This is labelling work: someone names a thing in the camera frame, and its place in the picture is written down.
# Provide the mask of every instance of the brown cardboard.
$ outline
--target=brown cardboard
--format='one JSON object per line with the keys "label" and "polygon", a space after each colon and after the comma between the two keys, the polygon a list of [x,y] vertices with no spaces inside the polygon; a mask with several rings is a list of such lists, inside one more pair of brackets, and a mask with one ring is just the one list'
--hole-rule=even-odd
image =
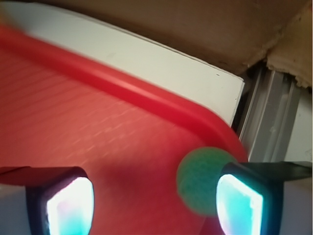
{"label": "brown cardboard", "polygon": [[312,87],[312,9],[288,25],[284,37],[269,51],[267,66],[294,75],[298,86]]}
{"label": "brown cardboard", "polygon": [[309,0],[37,0],[128,29],[241,74]]}

